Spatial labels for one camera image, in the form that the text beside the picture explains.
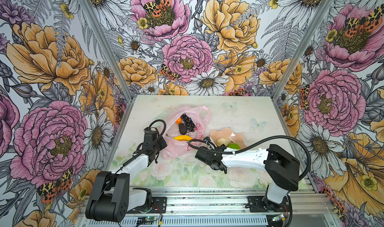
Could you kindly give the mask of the beige fake garlic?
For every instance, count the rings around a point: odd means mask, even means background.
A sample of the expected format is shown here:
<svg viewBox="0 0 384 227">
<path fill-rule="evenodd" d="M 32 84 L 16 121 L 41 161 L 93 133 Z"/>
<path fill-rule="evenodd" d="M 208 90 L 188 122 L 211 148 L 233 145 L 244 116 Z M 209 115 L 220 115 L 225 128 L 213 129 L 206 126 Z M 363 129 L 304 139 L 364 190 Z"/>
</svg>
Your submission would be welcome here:
<svg viewBox="0 0 384 227">
<path fill-rule="evenodd" d="M 229 139 L 229 138 L 226 138 L 226 137 L 221 137 L 217 140 L 217 146 L 218 147 L 221 147 L 221 146 L 225 146 L 227 147 L 228 145 L 230 145 L 232 143 L 232 141 Z"/>
</svg>

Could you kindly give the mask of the green fake lime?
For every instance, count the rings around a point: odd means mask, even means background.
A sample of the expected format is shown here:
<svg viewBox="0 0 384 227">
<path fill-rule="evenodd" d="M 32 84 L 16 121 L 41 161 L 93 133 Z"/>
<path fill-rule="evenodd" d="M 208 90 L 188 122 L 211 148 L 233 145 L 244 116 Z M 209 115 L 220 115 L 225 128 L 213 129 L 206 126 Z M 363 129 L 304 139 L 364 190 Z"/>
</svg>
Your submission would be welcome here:
<svg viewBox="0 0 384 227">
<path fill-rule="evenodd" d="M 240 146 L 236 143 L 229 144 L 228 148 L 233 149 L 233 150 L 240 150 Z"/>
</svg>

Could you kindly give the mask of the pink flower-shaped plate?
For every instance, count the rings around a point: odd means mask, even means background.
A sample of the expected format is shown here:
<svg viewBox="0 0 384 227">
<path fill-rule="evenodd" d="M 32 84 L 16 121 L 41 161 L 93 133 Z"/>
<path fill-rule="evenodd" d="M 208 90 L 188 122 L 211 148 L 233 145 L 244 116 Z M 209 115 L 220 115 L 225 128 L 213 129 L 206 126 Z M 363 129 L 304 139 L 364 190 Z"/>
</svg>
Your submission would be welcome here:
<svg viewBox="0 0 384 227">
<path fill-rule="evenodd" d="M 246 147 L 244 143 L 244 136 L 239 133 L 234 133 L 231 129 L 226 128 L 221 131 L 212 131 L 210 138 L 217 146 L 217 140 L 221 137 L 229 138 L 232 143 L 236 143 L 240 146 L 240 150 L 244 149 Z"/>
</svg>

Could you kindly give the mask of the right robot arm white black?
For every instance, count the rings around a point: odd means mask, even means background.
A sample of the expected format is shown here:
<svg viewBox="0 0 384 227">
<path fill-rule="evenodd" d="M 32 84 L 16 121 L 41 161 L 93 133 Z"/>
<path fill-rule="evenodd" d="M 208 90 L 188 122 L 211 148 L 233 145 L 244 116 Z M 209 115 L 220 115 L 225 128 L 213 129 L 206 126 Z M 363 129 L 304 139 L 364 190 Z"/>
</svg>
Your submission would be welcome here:
<svg viewBox="0 0 384 227">
<path fill-rule="evenodd" d="M 189 147 L 197 150 L 195 158 L 214 171 L 227 173 L 229 169 L 248 168 L 265 171 L 272 183 L 265 195 L 258 200 L 249 200 L 251 212 L 284 211 L 288 195 L 299 189 L 300 162 L 278 145 L 270 144 L 267 149 L 252 151 L 231 149 L 225 145 L 216 147 L 210 138 L 192 139 Z"/>
</svg>

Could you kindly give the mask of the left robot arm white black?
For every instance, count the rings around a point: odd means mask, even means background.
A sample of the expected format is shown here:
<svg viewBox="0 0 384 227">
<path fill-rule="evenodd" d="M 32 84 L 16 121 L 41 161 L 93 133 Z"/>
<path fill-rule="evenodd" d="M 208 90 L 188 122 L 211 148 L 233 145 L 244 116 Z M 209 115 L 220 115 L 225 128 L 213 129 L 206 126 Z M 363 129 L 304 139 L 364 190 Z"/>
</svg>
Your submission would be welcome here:
<svg viewBox="0 0 384 227">
<path fill-rule="evenodd" d="M 119 223 L 132 210 L 148 211 L 154 207 L 151 190 L 131 187 L 131 181 L 156 162 L 160 151 L 167 147 L 163 134 L 146 128 L 143 143 L 129 160 L 111 172 L 97 174 L 85 210 L 87 219 Z"/>
</svg>

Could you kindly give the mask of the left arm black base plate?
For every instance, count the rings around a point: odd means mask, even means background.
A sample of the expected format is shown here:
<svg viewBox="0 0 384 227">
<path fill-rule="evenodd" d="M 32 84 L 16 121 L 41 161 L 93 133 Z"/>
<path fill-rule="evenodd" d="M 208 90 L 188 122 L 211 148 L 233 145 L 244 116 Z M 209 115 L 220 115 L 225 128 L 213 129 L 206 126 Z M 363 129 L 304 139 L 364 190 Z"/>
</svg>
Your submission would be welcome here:
<svg viewBox="0 0 384 227">
<path fill-rule="evenodd" d="M 165 214 L 167 209 L 167 197 L 153 197 L 150 205 L 136 207 L 129 210 L 127 214 Z"/>
</svg>

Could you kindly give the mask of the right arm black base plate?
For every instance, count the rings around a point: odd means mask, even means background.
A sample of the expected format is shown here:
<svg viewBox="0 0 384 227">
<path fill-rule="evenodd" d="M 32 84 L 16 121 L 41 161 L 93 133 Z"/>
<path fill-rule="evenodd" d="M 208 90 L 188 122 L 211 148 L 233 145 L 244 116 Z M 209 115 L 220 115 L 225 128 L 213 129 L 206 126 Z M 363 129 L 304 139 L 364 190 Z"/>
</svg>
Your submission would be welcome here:
<svg viewBox="0 0 384 227">
<path fill-rule="evenodd" d="M 245 208 L 249 209 L 251 213 L 287 213 L 292 208 L 287 196 L 283 198 L 281 204 L 268 201 L 266 197 L 262 196 L 249 196 L 247 200 L 248 203 L 245 205 Z"/>
</svg>

